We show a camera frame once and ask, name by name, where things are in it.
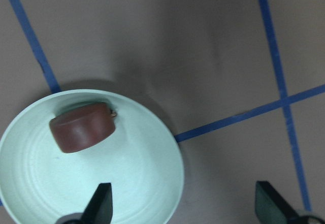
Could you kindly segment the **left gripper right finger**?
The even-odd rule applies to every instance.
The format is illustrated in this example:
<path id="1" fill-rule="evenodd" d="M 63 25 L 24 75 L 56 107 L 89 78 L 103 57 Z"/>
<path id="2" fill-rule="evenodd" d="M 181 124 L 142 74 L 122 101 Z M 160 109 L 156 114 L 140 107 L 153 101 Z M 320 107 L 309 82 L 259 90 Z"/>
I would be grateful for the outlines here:
<path id="1" fill-rule="evenodd" d="M 255 215 L 259 223 L 324 223 L 310 211 L 296 211 L 268 181 L 255 183 Z"/>

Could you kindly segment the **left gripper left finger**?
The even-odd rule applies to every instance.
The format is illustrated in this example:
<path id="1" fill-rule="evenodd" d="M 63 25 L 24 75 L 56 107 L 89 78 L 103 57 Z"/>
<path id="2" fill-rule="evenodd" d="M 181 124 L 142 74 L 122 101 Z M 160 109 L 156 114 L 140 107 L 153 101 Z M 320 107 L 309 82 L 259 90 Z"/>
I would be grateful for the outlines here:
<path id="1" fill-rule="evenodd" d="M 57 223 L 111 223 L 112 217 L 112 185 L 101 183 L 82 213 L 63 216 L 57 220 Z"/>

